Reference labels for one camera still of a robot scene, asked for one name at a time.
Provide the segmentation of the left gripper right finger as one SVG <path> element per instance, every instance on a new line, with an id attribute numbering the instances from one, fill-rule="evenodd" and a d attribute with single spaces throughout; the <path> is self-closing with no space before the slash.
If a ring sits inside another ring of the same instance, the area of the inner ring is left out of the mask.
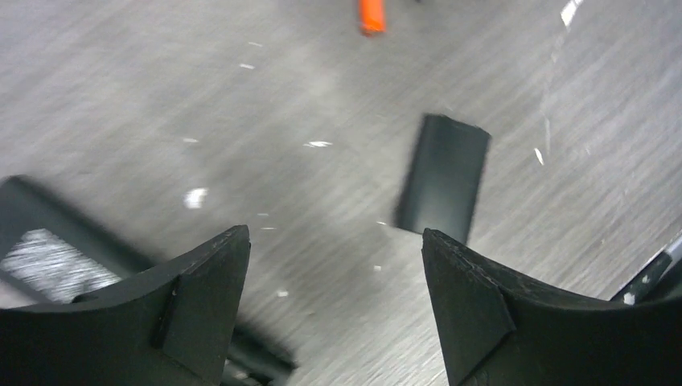
<path id="1" fill-rule="evenodd" d="M 422 238 L 449 384 L 680 384 L 681 261 L 628 306 L 546 284 L 438 230 Z"/>

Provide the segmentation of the black battery cover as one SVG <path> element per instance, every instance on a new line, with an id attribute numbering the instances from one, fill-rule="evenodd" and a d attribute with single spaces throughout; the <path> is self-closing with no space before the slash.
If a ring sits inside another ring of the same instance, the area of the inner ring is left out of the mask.
<path id="1" fill-rule="evenodd" d="M 491 135 L 444 114 L 426 113 L 394 211 L 395 227 L 436 229 L 466 244 Z"/>

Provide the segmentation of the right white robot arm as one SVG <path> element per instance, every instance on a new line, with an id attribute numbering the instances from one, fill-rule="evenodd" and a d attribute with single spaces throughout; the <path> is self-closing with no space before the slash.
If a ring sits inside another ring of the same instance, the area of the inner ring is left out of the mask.
<path id="1" fill-rule="evenodd" d="M 633 306 L 650 295 L 662 279 L 681 261 L 681 234 L 661 248 L 611 299 Z"/>

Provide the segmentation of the black remote control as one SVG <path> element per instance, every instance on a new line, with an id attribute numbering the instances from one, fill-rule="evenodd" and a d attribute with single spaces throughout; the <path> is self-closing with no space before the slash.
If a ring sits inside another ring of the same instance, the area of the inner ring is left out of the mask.
<path id="1" fill-rule="evenodd" d="M 166 262 L 128 246 L 25 175 L 2 181 L 1 280 L 29 297 L 27 306 L 78 302 Z M 236 312 L 217 385 L 284 385 L 295 367 L 285 348 L 240 323 Z"/>

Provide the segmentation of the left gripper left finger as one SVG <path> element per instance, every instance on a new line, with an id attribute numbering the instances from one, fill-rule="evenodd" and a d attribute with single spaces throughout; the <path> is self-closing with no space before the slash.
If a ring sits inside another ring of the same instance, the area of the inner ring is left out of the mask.
<path id="1" fill-rule="evenodd" d="M 219 384 L 250 248 L 237 225 L 78 302 L 3 310 L 2 384 Z"/>

